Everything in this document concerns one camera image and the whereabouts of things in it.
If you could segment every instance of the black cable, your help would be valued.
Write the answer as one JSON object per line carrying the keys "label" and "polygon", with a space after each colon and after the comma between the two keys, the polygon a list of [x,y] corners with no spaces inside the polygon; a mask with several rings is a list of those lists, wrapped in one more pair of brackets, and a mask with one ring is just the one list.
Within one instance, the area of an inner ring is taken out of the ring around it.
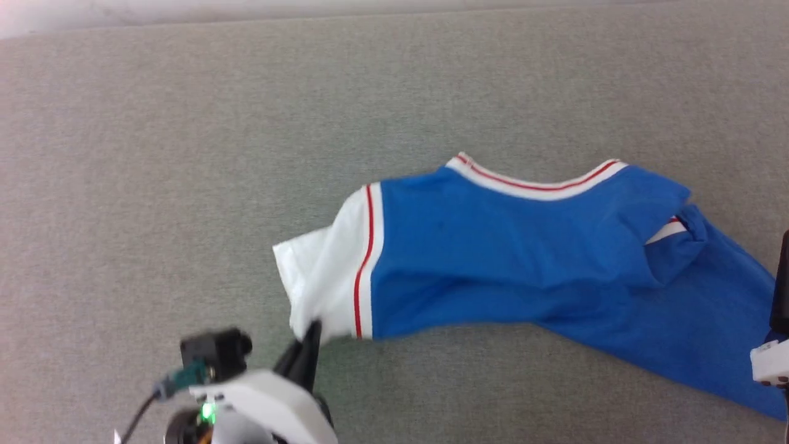
{"label": "black cable", "polygon": [[783,433],[783,441],[789,444],[789,389],[783,390],[783,398],[786,399],[787,402],[787,429]]}
{"label": "black cable", "polygon": [[153,401],[156,399],[156,393],[152,393],[148,399],[140,406],[140,409],[137,410],[137,414],[134,416],[132,423],[129,424],[129,428],[126,429],[126,433],[123,434],[121,437],[121,444],[127,444],[129,442],[129,438],[131,438],[132,433],[134,433],[134,429],[137,427],[137,423],[140,422],[140,418],[143,417],[145,411],[148,410],[148,407],[151,407]]}

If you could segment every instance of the white sleeve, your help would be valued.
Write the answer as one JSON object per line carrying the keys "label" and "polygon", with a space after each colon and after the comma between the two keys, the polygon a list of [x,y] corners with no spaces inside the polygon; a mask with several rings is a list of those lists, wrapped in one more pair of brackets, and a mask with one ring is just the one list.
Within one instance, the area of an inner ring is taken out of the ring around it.
{"label": "white sleeve", "polygon": [[331,226],[274,246],[297,338],[314,319],[322,323],[322,342],[349,334],[372,337],[370,278],[382,249],[378,183],[347,198]]}

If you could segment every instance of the white trim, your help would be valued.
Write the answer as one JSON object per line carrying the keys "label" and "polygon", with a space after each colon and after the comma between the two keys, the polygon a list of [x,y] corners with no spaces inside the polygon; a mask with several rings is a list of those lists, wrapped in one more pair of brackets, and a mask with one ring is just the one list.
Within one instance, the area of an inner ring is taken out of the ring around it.
{"label": "white trim", "polygon": [[271,248],[274,251],[279,277],[291,305],[301,300],[307,277],[315,268],[315,260],[326,242],[328,233],[329,227],[321,228],[278,243]]}
{"label": "white trim", "polygon": [[526,182],[500,175],[480,166],[463,152],[452,158],[447,163],[447,167],[479,186],[516,198],[558,201],[590,190],[595,185],[613,177],[627,167],[627,164],[618,159],[607,160],[580,177],[556,183]]}
{"label": "white trim", "polygon": [[369,185],[372,203],[372,249],[370,257],[361,270],[359,281],[359,320],[361,337],[372,338],[372,272],[376,269],[378,259],[383,251],[383,200],[380,182]]}
{"label": "white trim", "polygon": [[688,229],[685,228],[685,225],[682,222],[679,220],[672,220],[668,224],[665,224],[657,233],[655,233],[654,236],[649,238],[649,240],[646,241],[646,245],[657,242],[663,238],[667,238],[670,235],[683,233],[685,231],[688,231]]}

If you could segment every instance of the teal connector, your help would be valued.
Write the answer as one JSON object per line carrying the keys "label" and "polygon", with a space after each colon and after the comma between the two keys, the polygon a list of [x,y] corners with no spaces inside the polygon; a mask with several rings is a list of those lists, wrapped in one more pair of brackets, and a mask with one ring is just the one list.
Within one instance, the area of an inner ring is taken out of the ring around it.
{"label": "teal connector", "polygon": [[172,398],[176,393],[189,386],[199,386],[208,382],[208,368],[198,360],[181,370],[174,371],[154,385],[154,395],[159,402]]}

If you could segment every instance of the green led light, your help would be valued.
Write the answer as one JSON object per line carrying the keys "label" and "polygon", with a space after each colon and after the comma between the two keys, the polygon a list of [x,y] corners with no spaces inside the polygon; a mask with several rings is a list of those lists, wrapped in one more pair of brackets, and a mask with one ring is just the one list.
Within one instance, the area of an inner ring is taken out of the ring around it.
{"label": "green led light", "polygon": [[209,423],[216,422],[216,404],[203,404],[200,407],[200,418]]}

